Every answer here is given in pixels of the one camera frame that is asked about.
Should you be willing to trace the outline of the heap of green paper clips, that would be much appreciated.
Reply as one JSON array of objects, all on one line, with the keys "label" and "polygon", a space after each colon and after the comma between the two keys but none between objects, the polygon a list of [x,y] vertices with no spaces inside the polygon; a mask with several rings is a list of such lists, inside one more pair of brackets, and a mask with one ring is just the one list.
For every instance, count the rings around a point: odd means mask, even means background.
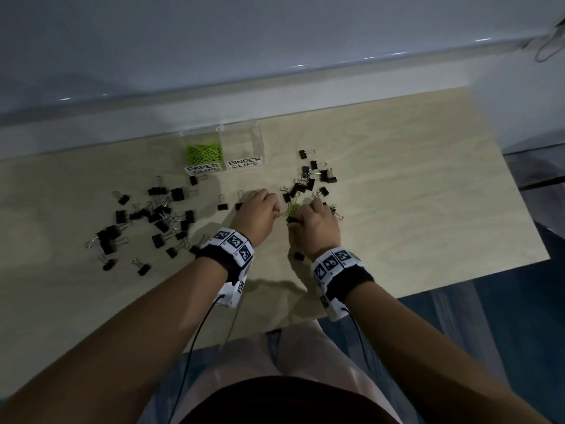
[{"label": "heap of green paper clips", "polygon": [[222,146],[219,143],[205,143],[187,146],[188,165],[209,164],[223,161]]}]

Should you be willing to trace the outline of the clear two-compartment plastic box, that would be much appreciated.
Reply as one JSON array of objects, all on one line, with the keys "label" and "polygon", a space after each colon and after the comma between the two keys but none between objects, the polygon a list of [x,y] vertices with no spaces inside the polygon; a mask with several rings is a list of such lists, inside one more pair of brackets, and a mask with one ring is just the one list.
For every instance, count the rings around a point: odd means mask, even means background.
[{"label": "clear two-compartment plastic box", "polygon": [[225,162],[228,160],[262,156],[265,161],[262,131],[258,121],[244,121],[231,124],[199,127],[195,129],[185,129],[181,131],[181,140],[185,147],[185,167],[190,166],[187,163],[187,146],[205,143],[221,144],[223,161],[218,163],[223,164],[223,171],[230,171],[227,170],[225,166]]}]

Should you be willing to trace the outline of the person's left hand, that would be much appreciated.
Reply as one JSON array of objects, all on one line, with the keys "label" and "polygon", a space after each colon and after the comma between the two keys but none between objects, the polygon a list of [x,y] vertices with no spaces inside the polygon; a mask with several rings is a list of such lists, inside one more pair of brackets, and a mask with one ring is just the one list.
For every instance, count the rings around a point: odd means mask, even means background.
[{"label": "person's left hand", "polygon": [[281,216],[264,214],[258,205],[258,191],[249,193],[240,210],[236,212],[230,228],[244,235],[256,248],[270,235],[273,224]]}]

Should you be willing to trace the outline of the person's right forearm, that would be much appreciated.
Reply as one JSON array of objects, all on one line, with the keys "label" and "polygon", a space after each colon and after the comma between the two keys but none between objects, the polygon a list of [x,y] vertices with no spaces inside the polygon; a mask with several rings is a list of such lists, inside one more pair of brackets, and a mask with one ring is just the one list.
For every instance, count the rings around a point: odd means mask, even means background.
[{"label": "person's right forearm", "polygon": [[426,424],[551,424],[373,280],[342,284],[340,300]]}]

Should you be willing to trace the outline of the pile of black binder clips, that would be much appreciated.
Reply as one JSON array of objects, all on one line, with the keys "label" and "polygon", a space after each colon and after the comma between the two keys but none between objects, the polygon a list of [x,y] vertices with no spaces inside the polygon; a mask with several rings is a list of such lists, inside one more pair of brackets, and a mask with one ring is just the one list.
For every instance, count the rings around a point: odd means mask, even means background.
[{"label": "pile of black binder clips", "polygon": [[286,208],[288,203],[298,202],[301,197],[306,200],[327,198],[329,196],[327,185],[337,182],[337,178],[328,163],[319,163],[315,159],[317,155],[315,149],[301,149],[298,154],[303,162],[300,174],[293,179],[292,186],[281,186],[279,188]]},{"label": "pile of black binder clips", "polygon": [[117,265],[117,258],[111,256],[118,248],[129,243],[124,234],[136,221],[146,221],[157,232],[151,236],[155,249],[163,249],[169,258],[178,257],[181,250],[189,249],[189,229],[195,224],[194,210],[176,213],[173,205],[183,203],[189,198],[199,195],[197,186],[207,175],[190,175],[189,186],[169,188],[162,176],[157,177],[157,184],[147,190],[150,198],[145,205],[132,202],[131,195],[114,191],[113,196],[122,208],[114,212],[114,223],[98,231],[87,241],[84,247],[88,250],[98,250],[101,255],[102,270],[112,270]]}]

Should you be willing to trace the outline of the person's dark red shirt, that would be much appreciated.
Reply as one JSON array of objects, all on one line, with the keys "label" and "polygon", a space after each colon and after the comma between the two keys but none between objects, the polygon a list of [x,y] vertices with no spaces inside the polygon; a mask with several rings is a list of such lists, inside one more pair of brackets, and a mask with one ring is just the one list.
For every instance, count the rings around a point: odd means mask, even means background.
[{"label": "person's dark red shirt", "polygon": [[400,424],[358,393],[298,377],[260,377],[228,385],[178,424]]}]

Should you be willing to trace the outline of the person's left forearm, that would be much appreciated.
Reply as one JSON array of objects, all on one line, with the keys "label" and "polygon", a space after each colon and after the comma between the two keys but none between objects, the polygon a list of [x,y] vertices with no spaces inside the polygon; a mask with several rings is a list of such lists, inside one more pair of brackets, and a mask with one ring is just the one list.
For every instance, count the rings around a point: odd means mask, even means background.
[{"label": "person's left forearm", "polygon": [[194,260],[124,308],[0,408],[0,424],[136,423],[226,282]]}]

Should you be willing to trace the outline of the black white marker wristband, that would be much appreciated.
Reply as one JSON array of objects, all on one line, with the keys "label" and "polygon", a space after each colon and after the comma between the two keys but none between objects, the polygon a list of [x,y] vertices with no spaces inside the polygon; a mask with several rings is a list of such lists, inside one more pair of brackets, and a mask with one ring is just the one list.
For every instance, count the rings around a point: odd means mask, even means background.
[{"label": "black white marker wristband", "polygon": [[216,296],[215,305],[236,308],[240,302],[254,257],[249,239],[235,229],[222,227],[201,247],[196,257],[219,263],[228,273],[227,281]]},{"label": "black white marker wristband", "polygon": [[317,285],[321,305],[333,322],[349,313],[344,300],[354,288],[375,282],[364,263],[342,247],[330,249],[315,259],[310,275]]}]

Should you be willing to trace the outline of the person's light pink trousers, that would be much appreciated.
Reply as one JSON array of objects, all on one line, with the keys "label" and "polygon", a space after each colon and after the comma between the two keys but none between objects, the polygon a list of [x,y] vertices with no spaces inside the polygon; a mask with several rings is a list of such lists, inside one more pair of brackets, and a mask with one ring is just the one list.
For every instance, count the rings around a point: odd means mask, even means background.
[{"label": "person's light pink trousers", "polygon": [[139,422],[142,424],[178,424],[198,404],[216,391],[244,380],[260,377],[298,377],[331,385],[367,397],[402,424],[397,412],[369,376],[359,368],[322,331],[317,321],[283,329],[276,362],[271,360],[269,338],[255,335],[225,344],[201,368],[176,409],[173,404],[179,385],[165,397],[161,388],[150,400]]}]

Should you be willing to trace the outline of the person's right hand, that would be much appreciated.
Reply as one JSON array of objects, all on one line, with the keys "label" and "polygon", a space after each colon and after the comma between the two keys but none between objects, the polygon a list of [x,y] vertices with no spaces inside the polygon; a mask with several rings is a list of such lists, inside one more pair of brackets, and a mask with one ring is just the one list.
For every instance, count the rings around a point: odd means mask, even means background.
[{"label": "person's right hand", "polygon": [[310,261],[342,246],[338,219],[327,206],[327,216],[314,226],[287,226],[294,245]]}]

